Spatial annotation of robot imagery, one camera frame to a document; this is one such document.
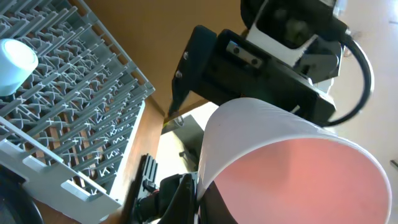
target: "white cup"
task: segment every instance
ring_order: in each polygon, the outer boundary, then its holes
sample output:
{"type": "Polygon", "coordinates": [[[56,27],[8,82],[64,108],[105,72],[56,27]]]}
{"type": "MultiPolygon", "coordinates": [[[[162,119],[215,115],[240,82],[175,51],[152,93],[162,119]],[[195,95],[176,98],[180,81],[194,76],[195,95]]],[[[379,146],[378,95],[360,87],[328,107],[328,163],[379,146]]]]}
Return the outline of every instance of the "white cup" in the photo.
{"type": "Polygon", "coordinates": [[[26,44],[14,39],[0,40],[0,96],[8,96],[36,69],[39,60],[26,44]]]}
{"type": "Polygon", "coordinates": [[[378,161],[349,140],[264,101],[239,98],[209,119],[197,198],[215,181],[238,223],[387,223],[378,161]]]}

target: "black mechanical part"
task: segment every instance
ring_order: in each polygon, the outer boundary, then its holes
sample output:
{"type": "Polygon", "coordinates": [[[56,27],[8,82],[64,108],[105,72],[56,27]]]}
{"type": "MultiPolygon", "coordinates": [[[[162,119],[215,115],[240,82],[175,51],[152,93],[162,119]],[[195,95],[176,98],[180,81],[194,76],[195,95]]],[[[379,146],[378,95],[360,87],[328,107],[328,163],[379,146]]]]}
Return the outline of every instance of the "black mechanical part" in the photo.
{"type": "Polygon", "coordinates": [[[307,81],[308,77],[295,72],[238,34],[224,30],[215,40],[211,39],[215,43],[211,43],[214,47],[210,50],[206,44],[209,40],[198,38],[204,36],[202,32],[208,34],[211,31],[204,27],[195,28],[185,49],[190,58],[185,60],[182,57],[177,67],[184,75],[179,82],[173,79],[173,103],[169,114],[180,108],[182,99],[190,90],[217,105],[246,96],[266,101],[286,111],[299,106],[299,116],[320,126],[327,123],[335,112],[333,100],[313,87],[307,81]],[[227,51],[231,42],[253,57],[261,58],[261,66],[256,68],[239,54],[227,51]],[[191,58],[199,58],[199,65],[191,58]]]}
{"type": "Polygon", "coordinates": [[[160,224],[193,224],[195,216],[195,183],[191,174],[185,174],[167,207],[160,224]]]}
{"type": "Polygon", "coordinates": [[[130,191],[124,204],[121,223],[142,223],[140,214],[139,212],[137,212],[137,201],[139,198],[148,197],[152,194],[152,191],[148,191],[146,189],[146,187],[144,186],[144,182],[155,182],[157,166],[158,164],[156,163],[155,159],[149,154],[141,157],[136,178],[131,183],[130,191]]]}
{"type": "Polygon", "coordinates": [[[362,48],[350,35],[345,35],[340,42],[354,55],[361,67],[364,78],[364,89],[357,105],[346,115],[334,121],[329,121],[325,126],[336,126],[356,116],[365,107],[374,89],[374,75],[371,63],[362,48]]]}
{"type": "Polygon", "coordinates": [[[195,213],[193,181],[192,174],[176,174],[163,179],[159,191],[139,198],[135,212],[141,223],[158,218],[161,218],[159,223],[193,223],[195,213]]]}
{"type": "Polygon", "coordinates": [[[200,201],[200,223],[218,224],[229,223],[237,224],[234,217],[230,214],[224,200],[214,182],[207,188],[200,201]]]}
{"type": "Polygon", "coordinates": [[[156,184],[153,183],[152,181],[149,180],[144,180],[142,183],[142,186],[144,186],[144,188],[149,191],[150,193],[155,192],[158,188],[156,187],[156,184]]]}
{"type": "Polygon", "coordinates": [[[337,41],[317,38],[294,66],[297,73],[311,78],[313,84],[338,77],[344,49],[337,41]]]}
{"type": "Polygon", "coordinates": [[[201,73],[207,66],[208,58],[213,51],[217,35],[203,26],[196,26],[184,51],[189,54],[188,60],[182,56],[172,80],[173,102],[169,116],[178,112],[189,91],[201,79],[201,73]]]}
{"type": "Polygon", "coordinates": [[[44,224],[36,204],[19,182],[0,169],[0,223],[44,224]]]}
{"type": "Polygon", "coordinates": [[[241,17],[244,25],[251,29],[264,0],[241,0],[241,17]]]}

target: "black cable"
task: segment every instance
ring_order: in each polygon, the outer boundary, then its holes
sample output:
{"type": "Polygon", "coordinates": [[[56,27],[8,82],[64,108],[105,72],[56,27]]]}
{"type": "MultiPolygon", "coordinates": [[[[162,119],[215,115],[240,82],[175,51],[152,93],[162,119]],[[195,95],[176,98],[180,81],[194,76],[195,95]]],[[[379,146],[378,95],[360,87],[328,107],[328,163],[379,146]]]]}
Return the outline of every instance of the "black cable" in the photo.
{"type": "Polygon", "coordinates": [[[346,34],[343,39],[340,40],[340,43],[346,46],[358,61],[364,78],[364,90],[361,99],[359,99],[358,104],[354,107],[353,110],[337,120],[328,121],[327,124],[324,125],[324,127],[336,126],[350,120],[355,115],[357,115],[368,102],[368,99],[374,89],[373,69],[368,60],[368,57],[363,52],[362,48],[358,45],[358,43],[355,42],[355,40],[353,40],[352,36],[348,34],[346,34]]]}

